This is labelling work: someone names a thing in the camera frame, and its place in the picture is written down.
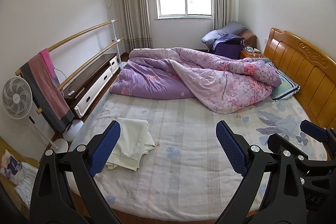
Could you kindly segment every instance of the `mattress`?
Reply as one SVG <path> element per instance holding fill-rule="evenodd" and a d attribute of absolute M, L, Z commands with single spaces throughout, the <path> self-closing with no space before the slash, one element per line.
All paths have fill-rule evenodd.
<path fill-rule="evenodd" d="M 268 98 L 227 115 L 210 111 L 196 98 L 152 100 L 106 94 L 105 100 L 85 122 L 71 150 L 87 144 L 117 117 L 148 120 L 156 148 L 142 157 L 140 168 L 105 167 L 94 178 L 111 208 L 129 214 L 171 221 L 218 218 L 242 180 L 216 138 L 221 120 L 264 151 L 270 152 L 268 136 L 279 133 L 310 159 L 327 159 L 323 145 L 300 132 L 300 122 L 308 116 L 294 97 L 279 102 Z M 268 177 L 264 175 L 251 211 L 258 209 Z M 72 173 L 68 181 L 79 194 Z"/>

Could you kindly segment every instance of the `blue gripper pad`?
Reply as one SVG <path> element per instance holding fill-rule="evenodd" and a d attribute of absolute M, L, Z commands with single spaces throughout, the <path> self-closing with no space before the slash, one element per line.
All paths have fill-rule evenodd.
<path fill-rule="evenodd" d="M 228 125 L 219 122 L 216 126 L 216 136 L 223 147 L 223 150 L 229 159 L 234 171 L 243 177 L 247 174 L 246 155 L 232 136 Z"/>
<path fill-rule="evenodd" d="M 307 120 L 301 122 L 300 130 L 320 143 L 328 140 L 327 133 L 323 128 L 320 128 Z"/>
<path fill-rule="evenodd" d="M 91 154 L 88 171 L 92 178 L 103 170 L 120 137 L 120 124 L 117 121 L 113 121 L 106 130 L 105 136 Z"/>

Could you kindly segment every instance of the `window sill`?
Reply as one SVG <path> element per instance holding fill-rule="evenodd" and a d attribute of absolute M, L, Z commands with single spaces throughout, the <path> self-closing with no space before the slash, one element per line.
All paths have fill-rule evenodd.
<path fill-rule="evenodd" d="M 156 18 L 155 20 L 161 20 L 161 19 L 181 19 L 181 18 L 201 18 L 201 19 L 212 19 L 212 16 L 189 16 L 189 17 L 186 17 L 186 16 L 181 16 L 181 17 L 159 17 L 159 18 Z"/>

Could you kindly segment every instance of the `white drawer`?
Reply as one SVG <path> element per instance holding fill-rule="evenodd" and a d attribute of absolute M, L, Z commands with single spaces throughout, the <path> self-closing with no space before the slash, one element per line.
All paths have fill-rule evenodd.
<path fill-rule="evenodd" d="M 110 60 L 112 74 L 115 74 L 118 69 L 117 57 Z"/>
<path fill-rule="evenodd" d="M 113 76 L 111 68 L 109 67 L 92 85 L 92 87 L 85 93 L 84 97 L 78 102 L 78 104 L 74 107 L 77 115 L 81 118 L 88 110 L 89 106 L 93 102 L 93 100 L 97 97 L 99 92 L 103 89 L 106 83 L 111 79 Z"/>

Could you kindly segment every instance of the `purple floral comforter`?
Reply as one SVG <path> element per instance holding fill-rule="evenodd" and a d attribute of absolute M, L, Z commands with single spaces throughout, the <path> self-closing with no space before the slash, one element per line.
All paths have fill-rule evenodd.
<path fill-rule="evenodd" d="M 187 48 L 135 49 L 110 92 L 149 99 L 197 97 L 219 114 L 267 98 L 281 79 L 264 61 L 231 60 Z"/>

